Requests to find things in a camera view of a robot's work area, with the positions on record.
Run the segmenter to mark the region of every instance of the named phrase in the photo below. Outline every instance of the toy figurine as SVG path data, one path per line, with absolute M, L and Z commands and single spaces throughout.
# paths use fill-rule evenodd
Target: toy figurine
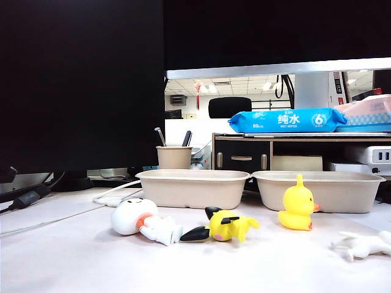
M 304 187 L 303 176 L 298 174 L 297 185 L 289 187 L 283 195 L 285 211 L 278 213 L 282 225 L 294 230 L 312 230 L 310 214 L 319 211 L 321 206 L 313 202 L 311 190 Z
M 381 231 L 376 236 L 361 236 L 350 232 L 340 234 L 346 238 L 331 242 L 331 247 L 346 250 L 349 261 L 354 261 L 354 257 L 366 258 L 375 253 L 391 256 L 391 232 Z
M 208 226 L 200 226 L 184 234 L 181 241 L 199 241 L 210 236 L 217 241 L 227 241 L 236 237 L 239 241 L 246 240 L 246 233 L 250 226 L 259 229 L 257 220 L 243 215 L 235 215 L 232 211 L 226 211 L 212 206 L 205 208 L 210 222 Z
M 158 207 L 151 200 L 132 198 L 121 203 L 111 215 L 111 225 L 122 235 L 140 232 L 146 238 L 164 245 L 178 242 L 183 227 L 172 217 L 158 216 Z

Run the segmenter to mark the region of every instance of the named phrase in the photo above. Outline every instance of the hanging decoration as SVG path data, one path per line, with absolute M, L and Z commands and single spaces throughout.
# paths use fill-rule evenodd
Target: hanging decoration
M 195 90 L 197 91 L 197 110 L 200 109 L 200 88 L 201 88 L 201 85 L 202 85 L 201 81 L 196 80 L 194 87 L 195 87 Z

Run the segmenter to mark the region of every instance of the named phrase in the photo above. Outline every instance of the pink tissue package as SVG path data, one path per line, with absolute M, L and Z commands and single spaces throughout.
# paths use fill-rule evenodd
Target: pink tissue package
M 391 95 L 369 96 L 334 109 L 348 120 L 336 131 L 391 131 Z

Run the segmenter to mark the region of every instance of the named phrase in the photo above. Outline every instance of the air conditioner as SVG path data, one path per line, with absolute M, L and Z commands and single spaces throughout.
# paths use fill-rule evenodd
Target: air conditioner
M 170 96 L 170 103 L 174 106 L 185 106 L 187 98 L 185 95 L 172 95 Z

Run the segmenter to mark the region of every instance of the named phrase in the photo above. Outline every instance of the ceiling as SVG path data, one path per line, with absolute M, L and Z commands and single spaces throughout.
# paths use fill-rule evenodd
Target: ceiling
M 372 89 L 371 70 L 364 71 L 348 71 L 349 81 L 351 82 L 350 90 L 365 92 Z M 294 85 L 294 74 L 289 77 Z M 261 76 L 239 76 L 234 78 L 212 78 L 212 79 L 172 79 L 167 83 L 165 90 L 166 95 L 186 95 L 195 96 L 196 82 L 200 81 L 205 87 L 214 85 L 215 92 L 208 90 L 202 92 L 204 96 L 219 96 L 219 95 L 261 95 L 263 93 L 274 93 L 273 86 L 277 81 L 276 75 L 261 75 Z M 218 85 L 218 82 L 230 82 L 229 85 Z M 265 84 L 270 83 L 269 89 L 264 89 Z

